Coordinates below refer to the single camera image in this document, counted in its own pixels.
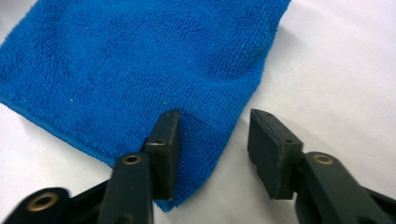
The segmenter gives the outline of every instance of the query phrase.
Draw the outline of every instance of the white surface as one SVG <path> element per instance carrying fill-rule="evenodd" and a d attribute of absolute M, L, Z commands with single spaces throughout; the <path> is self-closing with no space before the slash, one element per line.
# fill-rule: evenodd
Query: white surface
<path fill-rule="evenodd" d="M 33 2 L 0 0 L 0 42 Z M 292 2 L 214 174 L 181 207 L 155 207 L 156 223 L 297 223 L 293 202 L 271 202 L 249 163 L 250 108 L 275 114 L 305 152 L 334 155 L 363 186 L 396 198 L 395 40 L 395 1 Z M 0 155 L 0 220 L 38 189 L 74 196 L 111 173 L 3 105 Z"/>

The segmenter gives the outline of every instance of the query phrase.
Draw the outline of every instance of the screw hole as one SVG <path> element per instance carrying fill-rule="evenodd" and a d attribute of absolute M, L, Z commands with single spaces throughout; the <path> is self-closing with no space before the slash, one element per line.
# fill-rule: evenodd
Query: screw hole
<path fill-rule="evenodd" d="M 50 202 L 50 197 L 44 197 L 44 198 L 39 199 L 35 204 L 36 205 L 44 205 L 49 202 Z"/>
<path fill-rule="evenodd" d="M 360 224 L 376 224 L 376 222 L 370 219 L 369 217 L 358 217 L 356 219 Z"/>
<path fill-rule="evenodd" d="M 132 155 L 132 156 L 127 156 L 123 159 L 123 163 L 127 164 L 127 165 L 133 165 L 133 164 L 137 164 L 142 160 L 141 157 L 136 156 L 136 155 Z"/>

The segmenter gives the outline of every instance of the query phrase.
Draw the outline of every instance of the blue microfiber cloth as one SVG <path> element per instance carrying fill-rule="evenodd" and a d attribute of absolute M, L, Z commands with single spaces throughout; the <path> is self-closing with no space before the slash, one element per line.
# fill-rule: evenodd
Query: blue microfiber cloth
<path fill-rule="evenodd" d="M 215 168 L 289 0 L 39 0 L 0 48 L 0 102 L 112 165 L 181 110 L 183 203 Z"/>

